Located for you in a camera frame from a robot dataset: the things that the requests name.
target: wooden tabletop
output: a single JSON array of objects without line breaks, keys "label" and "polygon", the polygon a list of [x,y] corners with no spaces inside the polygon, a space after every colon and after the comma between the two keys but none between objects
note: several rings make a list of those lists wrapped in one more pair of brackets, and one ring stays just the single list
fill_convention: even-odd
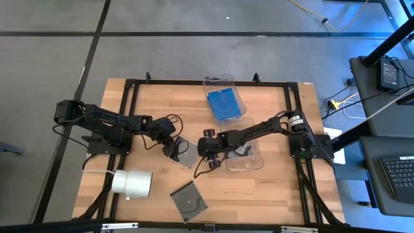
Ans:
[{"label": "wooden tabletop", "polygon": [[[118,112],[125,79],[108,79],[101,107]],[[302,109],[315,133],[323,133],[318,102],[312,83],[299,83]],[[267,120],[286,110],[281,87],[237,87],[247,107],[244,117],[255,123]],[[139,86],[135,108],[136,115],[152,115],[154,119],[177,114],[184,121],[182,136],[197,143],[204,129],[219,128],[215,124],[204,90],[198,85]],[[226,165],[194,180],[208,209],[192,219],[192,223],[251,223],[251,224],[303,224],[298,178],[294,160],[290,157],[288,139],[283,135],[267,135],[258,139],[265,165],[260,170],[230,172]],[[99,155],[86,165],[87,170],[106,169],[108,155]],[[331,166],[314,159],[314,173],[318,193],[335,216],[344,221],[338,189]],[[162,146],[146,151],[141,137],[135,136],[131,154],[127,156],[125,170],[138,169],[153,172],[149,198],[125,200],[121,195],[116,219],[124,221],[176,222],[182,219],[171,192],[193,178],[194,167],[189,170],[167,158]],[[208,169],[203,162],[199,171]],[[104,174],[85,173],[82,177],[73,217],[80,216],[94,201],[102,189]],[[307,194],[311,220],[315,221],[314,209]],[[109,196],[105,216],[108,216]]]}]

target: clear plastic case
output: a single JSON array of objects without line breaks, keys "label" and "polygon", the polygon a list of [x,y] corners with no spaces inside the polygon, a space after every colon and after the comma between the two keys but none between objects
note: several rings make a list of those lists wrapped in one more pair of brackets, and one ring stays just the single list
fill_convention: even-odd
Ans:
[{"label": "clear plastic case", "polygon": [[231,74],[207,77],[202,81],[202,86],[218,123],[246,113],[246,106],[241,101]]},{"label": "clear plastic case", "polygon": [[[250,117],[231,119],[221,122],[220,130],[227,131],[231,129],[245,129],[253,126],[254,120]],[[226,165],[231,172],[243,172],[248,170],[258,170],[265,165],[261,157],[259,143],[257,139],[246,142],[245,145],[238,147],[234,151],[224,154],[226,156]]]}]

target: floor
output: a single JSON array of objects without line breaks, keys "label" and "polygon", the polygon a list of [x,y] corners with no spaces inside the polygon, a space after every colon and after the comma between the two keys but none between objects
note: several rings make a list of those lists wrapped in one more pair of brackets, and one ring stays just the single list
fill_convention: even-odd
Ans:
[{"label": "floor", "polygon": [[[335,28],[343,28],[361,3],[315,0],[299,3],[322,13]],[[1,31],[94,32],[105,0],[2,0]],[[398,0],[387,0],[398,25],[407,20]],[[273,31],[327,32],[320,20],[287,0],[114,0],[104,32],[122,31]],[[368,3],[347,32],[392,32],[379,3]],[[352,78],[348,59],[368,55],[383,38],[317,37],[105,37],[100,38],[82,100],[99,104],[108,78],[199,79],[233,74],[251,80],[313,82],[320,104]],[[92,37],[1,36],[0,141],[26,149],[24,156],[0,156],[0,225],[31,221],[41,185],[50,168],[58,136],[53,134],[56,103],[73,98],[83,72]],[[389,55],[407,58],[401,45]],[[337,99],[355,93],[349,88]],[[362,116],[358,106],[347,112]],[[325,125],[349,129],[359,119],[337,113]],[[73,137],[86,133],[72,131]],[[45,221],[71,218],[85,151],[69,143]],[[338,180],[343,211],[356,227],[412,232],[414,219],[383,216],[361,207],[368,200],[364,183]],[[141,232],[160,232],[141,230]]]}]

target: keyboard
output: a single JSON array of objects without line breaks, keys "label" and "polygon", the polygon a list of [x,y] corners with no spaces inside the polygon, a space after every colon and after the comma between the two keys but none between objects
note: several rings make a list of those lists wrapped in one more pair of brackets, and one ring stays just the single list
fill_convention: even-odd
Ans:
[{"label": "keyboard", "polygon": [[414,156],[380,159],[394,198],[414,204]]}]

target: white cup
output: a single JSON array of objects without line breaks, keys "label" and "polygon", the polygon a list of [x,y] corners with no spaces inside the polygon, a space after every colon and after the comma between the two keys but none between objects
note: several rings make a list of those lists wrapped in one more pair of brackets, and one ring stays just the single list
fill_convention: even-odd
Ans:
[{"label": "white cup", "polygon": [[125,194],[125,198],[149,197],[151,189],[152,172],[140,172],[136,170],[117,170],[112,181],[112,192]]}]

